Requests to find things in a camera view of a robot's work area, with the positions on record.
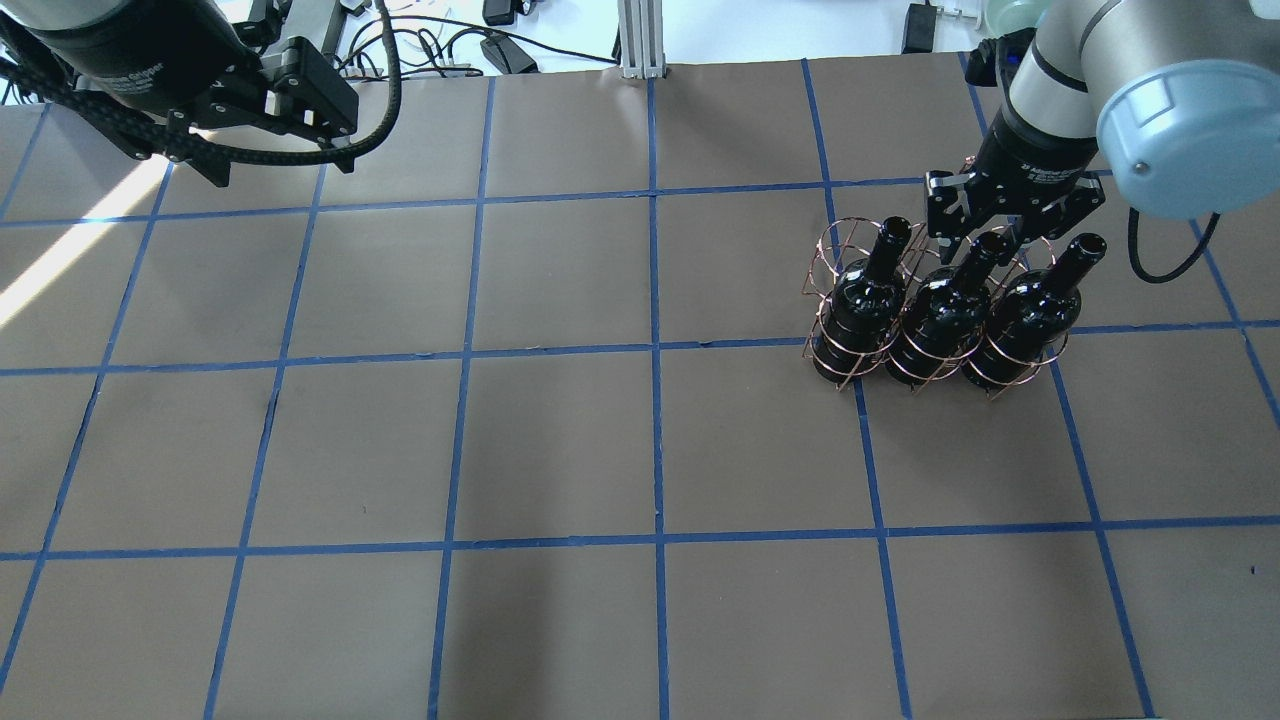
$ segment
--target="black connector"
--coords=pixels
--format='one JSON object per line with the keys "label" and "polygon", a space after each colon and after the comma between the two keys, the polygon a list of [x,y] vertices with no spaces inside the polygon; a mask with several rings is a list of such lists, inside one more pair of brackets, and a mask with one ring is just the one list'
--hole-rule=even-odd
{"label": "black connector", "polygon": [[516,22],[521,0],[484,0],[484,22],[489,27],[509,26]]}
{"label": "black connector", "polygon": [[538,63],[506,35],[497,33],[480,41],[480,51],[499,72],[508,76],[536,73]]}
{"label": "black connector", "polygon": [[906,28],[902,31],[902,54],[933,53],[933,35],[938,26],[938,9],[913,3],[906,8]]}

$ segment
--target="wine bottle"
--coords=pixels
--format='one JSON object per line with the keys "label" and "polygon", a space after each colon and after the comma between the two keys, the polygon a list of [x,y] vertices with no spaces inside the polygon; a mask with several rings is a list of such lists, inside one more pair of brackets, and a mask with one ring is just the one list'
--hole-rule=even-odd
{"label": "wine bottle", "polygon": [[983,342],[965,363],[969,382],[986,389],[1018,382],[1044,348],[1075,324],[1080,316],[1076,286],[1106,252],[1105,240],[1082,233],[1051,268],[1014,278],[987,319],[984,332],[991,342]]}
{"label": "wine bottle", "polygon": [[849,264],[831,292],[822,331],[813,338],[813,366],[833,383],[867,368],[867,355],[884,345],[893,319],[906,300],[899,259],[911,241],[906,218],[888,218],[869,258]]}
{"label": "wine bottle", "polygon": [[934,378],[945,359],[963,352],[991,309],[987,278],[1012,242],[1011,236],[982,233],[963,263],[924,278],[902,311],[899,337],[884,363],[896,380],[922,384]]}

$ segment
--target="metal frame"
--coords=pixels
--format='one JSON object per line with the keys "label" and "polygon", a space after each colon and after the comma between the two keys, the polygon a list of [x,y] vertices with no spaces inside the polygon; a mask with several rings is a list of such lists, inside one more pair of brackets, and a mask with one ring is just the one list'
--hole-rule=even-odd
{"label": "metal frame", "polygon": [[622,77],[666,77],[662,0],[618,0],[618,47]]}

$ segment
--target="light blue joint cap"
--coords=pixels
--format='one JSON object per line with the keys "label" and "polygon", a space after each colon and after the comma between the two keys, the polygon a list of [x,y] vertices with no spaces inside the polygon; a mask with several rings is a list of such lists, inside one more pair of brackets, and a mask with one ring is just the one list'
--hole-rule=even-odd
{"label": "light blue joint cap", "polygon": [[1098,146],[1143,213],[1238,210],[1280,187],[1280,76],[1235,60],[1151,72],[1102,108]]}

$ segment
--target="bottle body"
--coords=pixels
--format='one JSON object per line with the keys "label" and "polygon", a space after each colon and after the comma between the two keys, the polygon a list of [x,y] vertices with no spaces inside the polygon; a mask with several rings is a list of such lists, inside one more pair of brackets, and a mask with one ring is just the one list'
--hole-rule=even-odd
{"label": "bottle body", "polygon": [[841,273],[813,337],[813,365],[823,378],[841,384],[878,360],[876,354],[906,301],[906,281],[897,263],[910,232],[904,218],[884,220],[870,256]]}
{"label": "bottle body", "polygon": [[1044,348],[1080,316],[1080,279],[1106,254],[1106,241],[1082,233],[1048,269],[1016,277],[987,319],[982,343],[964,366],[973,384],[1002,389],[1018,383],[1041,361]]}
{"label": "bottle body", "polygon": [[987,277],[1011,238],[979,236],[960,265],[940,268],[924,278],[902,313],[899,336],[884,366],[893,379],[918,386],[950,374],[991,309]]}

